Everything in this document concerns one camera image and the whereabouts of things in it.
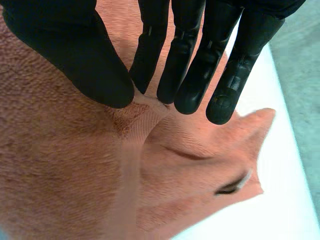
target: towel wrinkle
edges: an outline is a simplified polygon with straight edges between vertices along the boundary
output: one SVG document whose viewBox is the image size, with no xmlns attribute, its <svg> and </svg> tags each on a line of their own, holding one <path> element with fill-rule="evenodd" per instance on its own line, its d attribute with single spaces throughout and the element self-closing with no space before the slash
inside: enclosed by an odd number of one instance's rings
<svg viewBox="0 0 320 240">
<path fill-rule="evenodd" d="M 129 69 L 142 31 L 138 1 L 98 0 L 96 9 Z M 146 94 L 135 90 L 129 106 L 112 109 L 83 96 L 0 18 L 0 227 L 9 239 L 164 240 L 262 193 L 257 158 L 275 111 L 234 113 L 222 126 L 207 120 L 225 55 L 196 113 L 159 102 L 174 32 L 170 9 Z M 250 170 L 242 189 L 214 196 Z"/>
</svg>

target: towel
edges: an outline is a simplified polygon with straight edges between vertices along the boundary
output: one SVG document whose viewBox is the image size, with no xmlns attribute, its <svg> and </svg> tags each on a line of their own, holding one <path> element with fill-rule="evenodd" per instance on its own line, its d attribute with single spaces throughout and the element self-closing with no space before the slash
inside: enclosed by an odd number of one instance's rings
<svg viewBox="0 0 320 240">
<path fill-rule="evenodd" d="M 129 69 L 138 1 L 98 0 L 96 9 Z M 170 239 L 263 192 L 257 158 L 275 111 L 234 113 L 221 126 L 206 119 L 226 56 L 195 114 L 160 103 L 173 35 L 170 10 L 146 94 L 112 109 L 83 96 L 0 18 L 0 228 L 9 239 Z"/>
</svg>

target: gray carpet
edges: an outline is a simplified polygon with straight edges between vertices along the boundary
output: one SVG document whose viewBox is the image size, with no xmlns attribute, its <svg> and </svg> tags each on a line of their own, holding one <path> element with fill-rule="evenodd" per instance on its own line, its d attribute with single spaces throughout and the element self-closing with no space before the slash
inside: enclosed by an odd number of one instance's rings
<svg viewBox="0 0 320 240">
<path fill-rule="evenodd" d="M 270 41 L 320 220 L 320 1 L 307 0 Z"/>
</svg>

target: robotic hand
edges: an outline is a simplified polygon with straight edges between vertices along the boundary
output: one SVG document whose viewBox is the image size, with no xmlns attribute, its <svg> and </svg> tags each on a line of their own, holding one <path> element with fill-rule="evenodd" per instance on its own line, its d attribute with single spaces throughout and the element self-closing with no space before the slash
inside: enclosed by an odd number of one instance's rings
<svg viewBox="0 0 320 240">
<path fill-rule="evenodd" d="M 304 1 L 171 0 L 176 28 L 158 99 L 164 104 L 174 102 L 182 114 L 194 113 L 240 18 L 231 56 L 206 109 L 209 121 L 225 124 L 262 48 Z M 143 32 L 129 72 L 95 11 L 96 2 L 0 0 L 5 22 L 19 39 L 60 69 L 87 97 L 124 108 L 134 97 L 131 79 L 144 94 L 155 72 L 166 39 L 170 0 L 138 0 Z M 188 69 L 203 11 L 202 39 Z"/>
<path fill-rule="evenodd" d="M 174 102 L 182 114 L 194 113 L 240 18 L 232 53 L 206 109 L 210 122 L 217 125 L 228 122 L 263 47 L 284 24 L 285 17 L 304 1 L 171 0 L 175 35 L 157 89 L 158 99 L 164 104 Z M 166 39 L 169 0 L 138 2 L 143 33 L 129 73 L 144 94 Z M 203 11 L 202 39 L 188 69 Z"/>
</svg>

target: orange towel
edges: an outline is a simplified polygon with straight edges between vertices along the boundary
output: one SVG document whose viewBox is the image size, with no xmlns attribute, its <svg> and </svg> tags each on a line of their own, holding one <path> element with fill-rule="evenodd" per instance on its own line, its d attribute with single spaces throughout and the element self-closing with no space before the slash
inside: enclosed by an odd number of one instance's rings
<svg viewBox="0 0 320 240">
<path fill-rule="evenodd" d="M 142 30 L 137 1 L 100 0 L 97 11 L 129 68 Z M 157 101 L 173 34 L 170 12 L 146 96 L 137 92 L 119 110 L 84 97 L 0 18 L 0 227 L 8 236 L 169 239 L 262 193 L 257 157 L 274 111 L 235 113 L 222 126 L 207 121 L 226 57 L 195 114 Z"/>
</svg>

